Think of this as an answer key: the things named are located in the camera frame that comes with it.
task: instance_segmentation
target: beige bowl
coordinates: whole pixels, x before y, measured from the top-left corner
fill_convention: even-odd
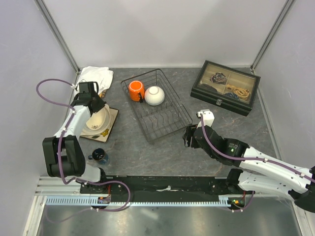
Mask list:
[[[102,133],[111,124],[111,116],[109,113],[109,106],[105,104],[99,112],[94,113],[83,127],[83,135],[97,135]]]

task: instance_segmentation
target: orange mug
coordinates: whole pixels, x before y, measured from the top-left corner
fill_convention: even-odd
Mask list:
[[[143,102],[144,99],[144,84],[138,80],[132,81],[129,84],[130,98],[136,102]]]

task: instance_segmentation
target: black jewelry box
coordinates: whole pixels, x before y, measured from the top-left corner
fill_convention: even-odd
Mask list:
[[[206,60],[190,96],[247,116],[257,94],[260,77]]]

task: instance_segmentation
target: cloth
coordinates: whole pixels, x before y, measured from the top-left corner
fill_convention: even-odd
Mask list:
[[[80,82],[97,82],[98,83],[98,94],[103,92],[105,89],[109,89],[113,81],[114,72],[109,70],[108,67],[94,67],[88,66],[82,69],[78,82],[76,84],[77,89],[74,91],[74,95],[79,92]]]

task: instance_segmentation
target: marble surface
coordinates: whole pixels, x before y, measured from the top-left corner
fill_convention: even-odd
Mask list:
[[[79,142],[86,159],[94,149],[104,149],[110,161],[106,165],[98,166],[108,175],[227,176],[230,166],[224,166],[211,159],[200,148],[184,147],[182,139],[184,132],[165,138],[154,145],[147,143],[120,82],[150,69],[112,70],[113,83],[104,100],[110,107],[119,109],[119,115],[106,143],[80,138]],[[249,72],[248,68],[240,70]],[[276,156],[258,97],[255,99],[253,110],[244,117],[190,97],[190,90],[200,68],[163,68],[162,71],[179,95],[193,123],[199,122],[195,115],[197,111],[210,109],[215,115],[212,127],[219,135],[239,139],[267,155]]]

